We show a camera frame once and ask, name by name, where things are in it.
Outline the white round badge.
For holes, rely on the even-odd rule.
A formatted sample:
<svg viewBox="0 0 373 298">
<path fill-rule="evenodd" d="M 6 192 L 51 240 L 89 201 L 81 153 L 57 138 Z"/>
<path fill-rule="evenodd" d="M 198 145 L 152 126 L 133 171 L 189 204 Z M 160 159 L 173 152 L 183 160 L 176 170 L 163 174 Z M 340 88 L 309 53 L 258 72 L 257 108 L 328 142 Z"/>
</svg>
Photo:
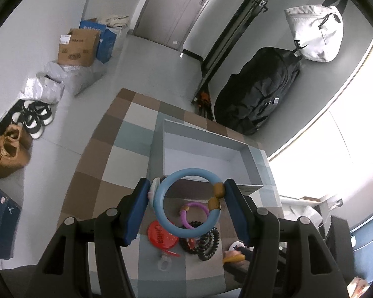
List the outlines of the white round badge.
<svg viewBox="0 0 373 298">
<path fill-rule="evenodd" d="M 242 243 L 241 241 L 235 241 L 233 242 L 230 247 L 229 247 L 229 251 L 233 251 L 233 250 L 237 250 L 238 248 L 244 248 L 246 250 L 249 250 L 249 251 L 253 251 L 253 247 L 248 247 L 246 246 L 244 243 Z"/>
</svg>

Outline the pink yellow hair clip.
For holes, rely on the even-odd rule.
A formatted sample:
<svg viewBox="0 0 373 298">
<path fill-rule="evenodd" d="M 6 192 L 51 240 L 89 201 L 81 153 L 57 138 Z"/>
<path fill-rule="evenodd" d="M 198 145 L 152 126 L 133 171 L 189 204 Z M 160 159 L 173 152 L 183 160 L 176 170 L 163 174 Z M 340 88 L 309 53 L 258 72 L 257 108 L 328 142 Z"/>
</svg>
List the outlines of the pink yellow hair clip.
<svg viewBox="0 0 373 298">
<path fill-rule="evenodd" d="M 226 251 L 222 260 L 223 264 L 226 263 L 240 263 L 244 261 L 246 256 L 237 250 Z"/>
</svg>

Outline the red round badge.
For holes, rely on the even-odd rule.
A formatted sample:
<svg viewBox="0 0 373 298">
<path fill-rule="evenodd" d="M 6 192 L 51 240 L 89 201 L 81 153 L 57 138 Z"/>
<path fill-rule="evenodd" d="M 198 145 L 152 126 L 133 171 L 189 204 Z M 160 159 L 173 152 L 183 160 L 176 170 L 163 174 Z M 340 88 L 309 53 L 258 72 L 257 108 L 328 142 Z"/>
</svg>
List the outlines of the red round badge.
<svg viewBox="0 0 373 298">
<path fill-rule="evenodd" d="M 157 220 L 149 224 L 147 236 L 150 243 L 161 250 L 169 250 L 178 244 L 178 237 L 168 233 Z"/>
</svg>

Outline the clear plastic hair clip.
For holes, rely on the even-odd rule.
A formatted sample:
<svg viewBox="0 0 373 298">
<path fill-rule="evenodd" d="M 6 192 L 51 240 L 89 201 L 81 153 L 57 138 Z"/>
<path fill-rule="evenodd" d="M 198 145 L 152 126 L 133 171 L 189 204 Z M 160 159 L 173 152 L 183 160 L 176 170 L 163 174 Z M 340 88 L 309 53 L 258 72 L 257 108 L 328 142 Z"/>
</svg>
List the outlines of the clear plastic hair clip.
<svg viewBox="0 0 373 298">
<path fill-rule="evenodd" d="M 180 257 L 180 254 L 172 252 L 169 250 L 162 250 L 160 254 L 160 259 L 157 263 L 158 270 L 162 272 L 167 272 L 171 269 L 172 259 Z"/>
</svg>

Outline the dark blue shoe box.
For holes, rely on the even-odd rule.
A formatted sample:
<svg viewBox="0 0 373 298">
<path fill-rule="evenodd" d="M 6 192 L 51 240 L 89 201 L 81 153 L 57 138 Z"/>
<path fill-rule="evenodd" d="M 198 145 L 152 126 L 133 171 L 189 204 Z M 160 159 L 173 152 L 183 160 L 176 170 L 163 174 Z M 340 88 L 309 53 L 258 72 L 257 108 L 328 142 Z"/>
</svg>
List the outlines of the dark blue shoe box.
<svg viewBox="0 0 373 298">
<path fill-rule="evenodd" d="M 14 239 L 21 207 L 0 189 L 0 259 L 13 257 Z"/>
</svg>

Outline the checkered table cloth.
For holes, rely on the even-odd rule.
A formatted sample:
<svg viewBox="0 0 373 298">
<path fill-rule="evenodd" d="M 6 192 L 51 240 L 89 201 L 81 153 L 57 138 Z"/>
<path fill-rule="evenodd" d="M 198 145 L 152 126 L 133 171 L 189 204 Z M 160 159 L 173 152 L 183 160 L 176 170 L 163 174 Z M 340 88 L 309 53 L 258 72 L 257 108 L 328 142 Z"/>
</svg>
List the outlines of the checkered table cloth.
<svg viewBox="0 0 373 298">
<path fill-rule="evenodd" d="M 256 205 L 281 213 L 280 199 L 262 147 L 252 139 L 171 104 L 121 89 L 98 123 L 79 160 L 61 210 L 61 217 L 91 219 L 116 206 L 148 175 L 157 150 L 152 142 L 171 120 L 242 142 L 253 157 L 260 189 L 252 195 Z M 147 210 L 137 237 L 122 249 L 131 285 L 137 297 L 236 297 L 238 283 L 222 268 L 222 255 L 235 241 L 230 215 L 223 211 L 218 229 L 220 244 L 214 257 L 202 262 L 174 246 L 168 270 L 160 270 L 161 252 L 148 239 L 155 215 Z"/>
</svg>

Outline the brown boot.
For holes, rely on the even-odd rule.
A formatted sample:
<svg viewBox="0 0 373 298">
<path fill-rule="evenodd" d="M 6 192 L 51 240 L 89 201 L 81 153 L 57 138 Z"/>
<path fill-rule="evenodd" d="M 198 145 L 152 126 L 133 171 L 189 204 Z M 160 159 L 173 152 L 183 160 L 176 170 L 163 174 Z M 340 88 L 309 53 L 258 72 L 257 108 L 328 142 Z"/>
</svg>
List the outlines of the brown boot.
<svg viewBox="0 0 373 298">
<path fill-rule="evenodd" d="M 10 142 L 18 141 L 26 150 L 29 150 L 32 145 L 31 135 L 18 124 L 10 124 L 4 132 L 4 137 Z"/>
<path fill-rule="evenodd" d="M 30 154 L 19 141 L 0 136 L 0 178 L 6 178 L 23 169 L 30 160 Z"/>
</svg>

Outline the grey cardboard box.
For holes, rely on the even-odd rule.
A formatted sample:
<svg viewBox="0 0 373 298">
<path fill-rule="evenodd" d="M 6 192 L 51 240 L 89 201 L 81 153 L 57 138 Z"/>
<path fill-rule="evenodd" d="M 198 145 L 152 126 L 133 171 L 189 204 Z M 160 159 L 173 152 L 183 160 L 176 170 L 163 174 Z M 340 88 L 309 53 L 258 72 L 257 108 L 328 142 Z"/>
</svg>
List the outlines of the grey cardboard box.
<svg viewBox="0 0 373 298">
<path fill-rule="evenodd" d="M 263 187 L 255 148 L 246 143 L 171 120 L 162 121 L 151 144 L 148 179 L 186 169 L 213 172 L 221 181 L 232 178 L 243 194 Z"/>
</svg>

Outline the black backpack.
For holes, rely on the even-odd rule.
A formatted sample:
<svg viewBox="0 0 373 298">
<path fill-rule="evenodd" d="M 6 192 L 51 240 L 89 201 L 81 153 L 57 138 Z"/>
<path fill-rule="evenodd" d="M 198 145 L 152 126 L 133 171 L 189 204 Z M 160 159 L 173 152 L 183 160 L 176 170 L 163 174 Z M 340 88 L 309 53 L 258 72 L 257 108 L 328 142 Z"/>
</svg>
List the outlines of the black backpack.
<svg viewBox="0 0 373 298">
<path fill-rule="evenodd" d="M 243 135 L 255 134 L 298 77 L 301 60 L 295 50 L 259 49 L 219 93 L 216 122 Z"/>
</svg>

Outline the white plastic bag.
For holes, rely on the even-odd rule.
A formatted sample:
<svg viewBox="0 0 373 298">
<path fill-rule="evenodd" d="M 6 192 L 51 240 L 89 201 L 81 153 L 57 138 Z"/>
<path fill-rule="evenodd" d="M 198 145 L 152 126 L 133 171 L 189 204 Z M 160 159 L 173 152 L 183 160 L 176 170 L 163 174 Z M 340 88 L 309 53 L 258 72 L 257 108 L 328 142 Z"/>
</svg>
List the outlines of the white plastic bag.
<svg viewBox="0 0 373 298">
<path fill-rule="evenodd" d="M 27 78 L 19 98 L 57 104 L 62 99 L 64 91 L 71 96 L 77 96 L 105 74 L 105 64 L 97 59 L 89 67 L 49 62 L 42 72 Z"/>
</svg>

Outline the brown cardboard box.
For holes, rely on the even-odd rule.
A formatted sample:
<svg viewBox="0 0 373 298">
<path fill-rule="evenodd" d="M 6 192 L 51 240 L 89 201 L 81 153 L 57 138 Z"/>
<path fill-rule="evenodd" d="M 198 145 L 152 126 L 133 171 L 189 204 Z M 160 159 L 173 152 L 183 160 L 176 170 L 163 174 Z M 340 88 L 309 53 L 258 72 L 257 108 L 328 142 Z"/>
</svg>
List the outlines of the brown cardboard box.
<svg viewBox="0 0 373 298">
<path fill-rule="evenodd" d="M 100 31 L 73 28 L 68 34 L 60 36 L 57 63 L 59 65 L 84 66 L 93 64 Z"/>
</svg>

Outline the blue shopping bag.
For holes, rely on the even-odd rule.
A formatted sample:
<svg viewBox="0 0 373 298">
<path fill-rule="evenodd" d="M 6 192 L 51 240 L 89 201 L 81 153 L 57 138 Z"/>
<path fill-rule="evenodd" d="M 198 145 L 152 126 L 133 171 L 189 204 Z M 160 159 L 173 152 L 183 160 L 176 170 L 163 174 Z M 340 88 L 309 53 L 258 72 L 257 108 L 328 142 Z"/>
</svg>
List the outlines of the blue shopping bag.
<svg viewBox="0 0 373 298">
<path fill-rule="evenodd" d="M 100 32 L 96 58 L 102 63 L 107 63 L 112 56 L 112 51 L 116 41 L 116 34 L 113 33 L 106 25 L 90 20 L 81 21 L 79 27 L 81 29 L 97 30 Z"/>
</svg>

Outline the cream tote bag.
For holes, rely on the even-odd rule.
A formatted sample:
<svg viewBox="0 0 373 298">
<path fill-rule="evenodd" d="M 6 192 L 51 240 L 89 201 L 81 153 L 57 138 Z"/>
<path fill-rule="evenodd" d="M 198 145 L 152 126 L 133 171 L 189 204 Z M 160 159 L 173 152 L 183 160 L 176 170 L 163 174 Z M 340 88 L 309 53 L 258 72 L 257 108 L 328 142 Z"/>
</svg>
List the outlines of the cream tote bag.
<svg viewBox="0 0 373 298">
<path fill-rule="evenodd" d="M 110 28 L 128 27 L 130 18 L 128 15 L 108 15 L 105 19 L 106 26 Z"/>
</svg>

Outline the black coat rack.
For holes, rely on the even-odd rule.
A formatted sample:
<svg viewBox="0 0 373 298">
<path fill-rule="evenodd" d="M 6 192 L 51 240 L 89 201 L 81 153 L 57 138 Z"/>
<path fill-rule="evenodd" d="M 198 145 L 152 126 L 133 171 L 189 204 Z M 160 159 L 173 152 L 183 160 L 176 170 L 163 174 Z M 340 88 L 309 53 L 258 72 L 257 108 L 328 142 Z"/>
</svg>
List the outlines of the black coat rack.
<svg viewBox="0 0 373 298">
<path fill-rule="evenodd" d="M 260 14 L 265 13 L 269 0 L 244 0 L 236 13 L 232 16 L 219 38 L 202 62 L 202 80 L 196 89 L 191 104 L 198 107 L 197 100 L 202 90 L 208 87 L 209 82 L 234 48 L 240 37 L 244 34 L 250 23 Z"/>
</svg>

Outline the grey door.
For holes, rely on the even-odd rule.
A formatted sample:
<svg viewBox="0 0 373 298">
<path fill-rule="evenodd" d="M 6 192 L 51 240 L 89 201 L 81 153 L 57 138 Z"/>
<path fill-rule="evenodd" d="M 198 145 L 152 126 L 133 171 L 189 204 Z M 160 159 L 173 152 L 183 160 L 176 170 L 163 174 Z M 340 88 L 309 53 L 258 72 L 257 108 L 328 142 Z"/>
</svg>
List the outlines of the grey door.
<svg viewBox="0 0 373 298">
<path fill-rule="evenodd" d="M 209 0 L 147 0 L 133 33 L 157 44 L 181 50 Z"/>
</svg>

